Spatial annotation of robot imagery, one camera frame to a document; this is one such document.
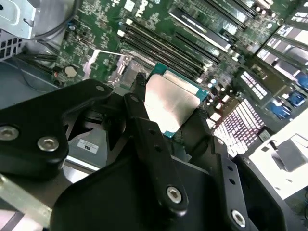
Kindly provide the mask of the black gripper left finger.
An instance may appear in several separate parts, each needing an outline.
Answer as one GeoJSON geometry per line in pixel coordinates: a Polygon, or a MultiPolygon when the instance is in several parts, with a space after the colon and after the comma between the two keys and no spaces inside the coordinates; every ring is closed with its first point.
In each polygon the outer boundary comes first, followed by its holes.
{"type": "Polygon", "coordinates": [[[69,142],[93,128],[108,132],[111,163],[138,158],[159,207],[182,217],[188,197],[158,125],[144,106],[141,75],[123,96],[88,79],[0,112],[0,170],[32,179],[56,176],[69,153],[69,142]]]}

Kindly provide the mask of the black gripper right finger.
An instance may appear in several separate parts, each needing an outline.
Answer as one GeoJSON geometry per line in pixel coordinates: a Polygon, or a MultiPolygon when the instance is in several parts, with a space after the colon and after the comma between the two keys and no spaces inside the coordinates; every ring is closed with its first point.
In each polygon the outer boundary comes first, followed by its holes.
{"type": "Polygon", "coordinates": [[[230,157],[201,109],[181,126],[190,164],[212,177],[224,223],[233,231],[296,231],[298,219],[287,203],[244,155],[230,157]]]}

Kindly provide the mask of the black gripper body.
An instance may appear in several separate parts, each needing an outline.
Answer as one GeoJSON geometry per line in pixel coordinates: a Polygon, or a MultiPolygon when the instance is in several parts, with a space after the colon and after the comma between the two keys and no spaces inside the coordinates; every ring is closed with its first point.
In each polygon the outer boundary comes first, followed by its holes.
{"type": "Polygon", "coordinates": [[[130,156],[69,186],[56,201],[54,231],[226,231],[212,178],[178,159],[189,205],[171,218],[158,205],[145,169],[130,156]]]}

